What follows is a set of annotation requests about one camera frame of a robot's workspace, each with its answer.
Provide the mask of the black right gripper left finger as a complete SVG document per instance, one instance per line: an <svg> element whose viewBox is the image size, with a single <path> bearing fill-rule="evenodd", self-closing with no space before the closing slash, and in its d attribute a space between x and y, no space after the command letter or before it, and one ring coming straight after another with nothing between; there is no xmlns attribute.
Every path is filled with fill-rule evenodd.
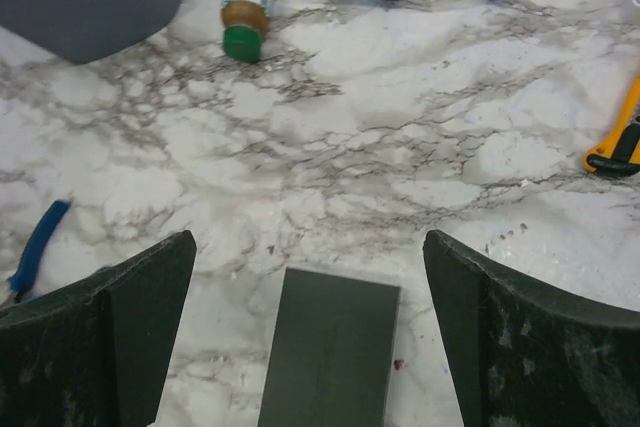
<svg viewBox="0 0 640 427"><path fill-rule="evenodd" d="M191 232L179 232L2 309L2 425L154 423L195 257Z"/></svg>

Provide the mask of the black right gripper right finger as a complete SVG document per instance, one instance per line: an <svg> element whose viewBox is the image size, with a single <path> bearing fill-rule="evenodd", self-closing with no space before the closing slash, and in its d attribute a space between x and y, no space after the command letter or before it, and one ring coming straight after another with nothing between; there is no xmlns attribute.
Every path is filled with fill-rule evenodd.
<svg viewBox="0 0 640 427"><path fill-rule="evenodd" d="M639 315L497 263L440 230L423 257L467 426L636 426Z"/></svg>

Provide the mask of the brown bottle green cap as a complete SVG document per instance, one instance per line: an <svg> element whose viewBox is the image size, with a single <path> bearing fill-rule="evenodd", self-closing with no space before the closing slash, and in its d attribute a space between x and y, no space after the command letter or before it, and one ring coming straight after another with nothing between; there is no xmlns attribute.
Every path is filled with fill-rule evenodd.
<svg viewBox="0 0 640 427"><path fill-rule="evenodd" d="M223 51L237 61L260 60L274 0L222 0Z"/></svg>

